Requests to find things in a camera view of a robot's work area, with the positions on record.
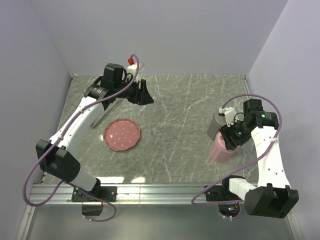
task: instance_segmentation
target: white robotic arm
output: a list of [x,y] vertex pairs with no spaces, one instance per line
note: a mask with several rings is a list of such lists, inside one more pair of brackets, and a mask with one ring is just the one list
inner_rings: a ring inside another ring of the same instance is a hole
[[[274,142],[269,153],[258,161],[259,179],[257,187],[266,187],[267,184],[272,184],[274,188],[285,189],[286,186],[290,187],[282,164],[278,137],[273,139],[275,134],[276,130],[272,126],[256,127],[251,132],[257,157],[266,151],[271,141]],[[249,190],[255,188],[254,185],[242,178],[231,178],[229,181],[230,192],[236,194],[242,200],[245,200],[245,196]]]
[[243,108],[243,121],[236,118],[236,111],[232,107],[219,110],[226,120],[226,125],[220,129],[226,148],[234,150],[252,138],[256,155],[260,157],[271,142],[274,143],[257,162],[257,186],[241,176],[232,176],[226,181],[227,189],[244,201],[249,215],[284,218],[299,200],[299,194],[291,189],[282,163],[279,138],[274,138],[278,128],[277,115],[263,111],[261,101],[256,99],[245,101]]
[[[97,118],[103,116],[104,111],[116,98],[126,98],[129,102],[138,105],[152,104],[154,100],[147,90],[146,80],[141,79],[139,82],[133,82],[116,97],[94,104],[84,111],[83,108],[123,89],[128,82],[131,81],[130,78],[127,78],[128,73],[133,76],[136,68],[137,64],[130,65],[127,71],[124,71],[124,67],[118,64],[109,63],[105,66],[103,76],[98,77],[94,83],[87,88],[79,106],[62,128],[53,135],[49,141],[40,140],[37,143],[36,151],[38,158],[40,158],[52,146],[52,143],[60,139],[60,142],[54,147],[53,151],[39,164],[43,171],[91,193],[94,197],[99,199],[106,197],[101,194],[100,181],[86,172],[73,157],[76,148],[91,124]],[[62,132],[79,112],[81,112],[81,114],[72,122],[62,138]]]

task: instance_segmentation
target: red cap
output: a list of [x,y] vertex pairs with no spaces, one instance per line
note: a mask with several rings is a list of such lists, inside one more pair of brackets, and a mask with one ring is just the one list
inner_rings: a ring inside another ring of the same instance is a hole
[[135,63],[135,61],[134,61],[132,58],[128,58],[128,63],[129,63],[130,65],[132,65],[132,64]]

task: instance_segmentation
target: floor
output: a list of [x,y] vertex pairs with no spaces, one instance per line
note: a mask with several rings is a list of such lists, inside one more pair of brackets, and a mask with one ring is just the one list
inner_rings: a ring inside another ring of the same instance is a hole
[[[105,207],[100,219],[110,216]],[[108,222],[89,222],[80,205],[37,207],[28,240],[293,240],[289,221],[244,215],[222,219],[217,206],[117,205]]]
[[[74,76],[60,127],[96,77]],[[252,141],[225,163],[217,163],[209,156],[213,141],[207,136],[207,128],[212,115],[230,97],[246,93],[242,76],[164,74],[141,77],[146,79],[154,103],[139,106],[123,100],[97,127],[90,128],[79,144],[75,158],[91,175],[99,177],[103,183],[211,182],[256,158]],[[245,99],[239,98],[230,106],[240,111]],[[141,129],[139,142],[127,151],[114,151],[103,141],[104,129],[117,118],[130,118]],[[258,168],[247,168],[239,175],[256,183]],[[58,181],[49,174],[44,180],[46,184]]]

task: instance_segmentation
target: black joint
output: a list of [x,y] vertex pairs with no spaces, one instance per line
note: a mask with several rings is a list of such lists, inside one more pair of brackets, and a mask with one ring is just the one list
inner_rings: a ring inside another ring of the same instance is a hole
[[100,216],[104,206],[101,205],[82,205],[81,212],[83,216],[92,217],[92,216]]
[[243,102],[244,124],[251,132],[256,127],[264,126],[274,127],[278,129],[279,122],[277,114],[274,112],[264,111],[262,101],[260,99],[249,99]]
[[[97,202],[96,200],[84,195],[80,189],[73,189],[75,194],[72,195],[71,201],[75,203]],[[101,182],[96,178],[96,183],[91,191],[86,192],[90,196],[97,199],[106,200],[107,202],[114,203],[117,198],[116,186],[101,186]]]
[[148,92],[147,82],[145,79],[141,79],[140,87],[136,82],[134,82],[131,85],[131,87],[132,89],[127,91],[126,96],[130,103],[142,106],[147,104],[153,104],[155,102],[151,97],[150,93]]
[[[36,146],[38,159],[52,146],[51,143],[40,140]],[[72,182],[80,171],[80,163],[66,150],[65,146],[55,146],[40,162],[41,170],[67,183]]]
[[205,193],[207,202],[233,201],[239,200],[239,197],[229,191],[229,182],[232,178],[245,179],[242,176],[231,175],[222,181],[222,185],[216,185]]
[[108,63],[104,67],[103,77],[100,86],[103,88],[110,88],[111,83],[115,85],[119,84],[122,81],[123,73],[123,66],[115,63]]
[[273,187],[271,183],[249,190],[244,199],[248,215],[283,219],[299,200],[297,190]]
[[241,127],[242,121],[238,121],[236,124],[232,126],[224,125],[219,129],[225,143],[225,148],[227,150],[235,150],[237,146],[242,146],[251,138],[251,134],[249,131],[243,131]]

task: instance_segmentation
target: pink cup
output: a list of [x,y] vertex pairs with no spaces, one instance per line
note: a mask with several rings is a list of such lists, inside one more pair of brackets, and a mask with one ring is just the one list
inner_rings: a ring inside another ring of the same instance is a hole
[[234,154],[234,150],[226,149],[225,141],[220,132],[215,136],[215,141],[210,148],[210,157],[218,162],[224,163]]

